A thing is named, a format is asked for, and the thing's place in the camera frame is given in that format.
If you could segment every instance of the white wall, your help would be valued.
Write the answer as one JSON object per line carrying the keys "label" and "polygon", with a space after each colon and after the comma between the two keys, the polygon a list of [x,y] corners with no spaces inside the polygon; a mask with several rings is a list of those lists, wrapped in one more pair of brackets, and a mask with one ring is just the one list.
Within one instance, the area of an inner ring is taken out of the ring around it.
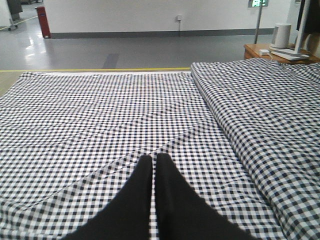
{"label": "white wall", "polygon": [[0,26],[10,26],[10,11],[7,0],[0,0]]}
{"label": "white wall", "polygon": [[[294,0],[269,0],[261,28],[286,22]],[[47,0],[52,33],[254,29],[258,8],[248,0]]]}

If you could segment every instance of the yellow edge strip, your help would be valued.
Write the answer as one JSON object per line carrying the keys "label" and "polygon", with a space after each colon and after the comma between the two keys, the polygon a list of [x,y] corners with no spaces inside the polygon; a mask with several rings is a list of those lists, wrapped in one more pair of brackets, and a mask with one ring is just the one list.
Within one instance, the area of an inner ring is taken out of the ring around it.
{"label": "yellow edge strip", "polygon": [[[35,19],[35,18],[37,18],[37,17],[38,17],[38,16],[30,17],[30,18],[28,18],[28,19],[26,19],[26,20],[16,22],[16,23],[14,23],[14,25],[18,25],[18,24],[24,23],[24,22],[26,22],[26,21],[28,21],[28,20]],[[0,28],[0,31],[3,30],[3,29],[8,29],[8,28],[10,28],[10,26],[6,26],[6,27],[3,27],[3,28]]]}
{"label": "yellow edge strip", "polygon": [[189,71],[190,67],[160,67],[160,68],[106,68],[106,69],[26,69],[0,70],[0,73],[10,72],[152,72],[152,71]]}

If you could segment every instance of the small white object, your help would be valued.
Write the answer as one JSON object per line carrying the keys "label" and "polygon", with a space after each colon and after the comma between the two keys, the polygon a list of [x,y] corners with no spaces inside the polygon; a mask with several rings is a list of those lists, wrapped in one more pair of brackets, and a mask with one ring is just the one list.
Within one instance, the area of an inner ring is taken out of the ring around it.
{"label": "small white object", "polygon": [[268,56],[268,53],[270,53],[270,52],[267,49],[260,49],[259,50],[259,55],[260,56]]}
{"label": "small white object", "polygon": [[290,23],[276,23],[273,30],[273,39],[270,47],[272,49],[287,48],[289,44],[290,31]]}

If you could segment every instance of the gingham fabric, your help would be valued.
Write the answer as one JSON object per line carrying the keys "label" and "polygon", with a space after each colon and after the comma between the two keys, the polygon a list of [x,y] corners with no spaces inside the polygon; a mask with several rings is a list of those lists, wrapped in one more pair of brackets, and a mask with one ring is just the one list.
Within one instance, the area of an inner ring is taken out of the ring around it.
{"label": "gingham fabric", "polygon": [[0,98],[0,116],[1,239],[73,232],[115,197],[141,155],[155,166],[157,153],[169,153],[230,222],[260,239],[285,239],[190,74],[24,73]]}
{"label": "gingham fabric", "polygon": [[191,67],[214,118],[289,240],[320,239],[319,67],[261,58]]}

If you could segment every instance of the white appliance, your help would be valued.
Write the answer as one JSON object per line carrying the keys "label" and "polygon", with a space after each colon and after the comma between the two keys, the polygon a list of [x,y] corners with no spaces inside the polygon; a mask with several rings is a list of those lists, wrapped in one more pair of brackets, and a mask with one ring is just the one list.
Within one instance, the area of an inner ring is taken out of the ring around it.
{"label": "white appliance", "polygon": [[286,49],[289,44],[291,24],[276,23],[273,30],[273,39],[270,44],[271,49]]}

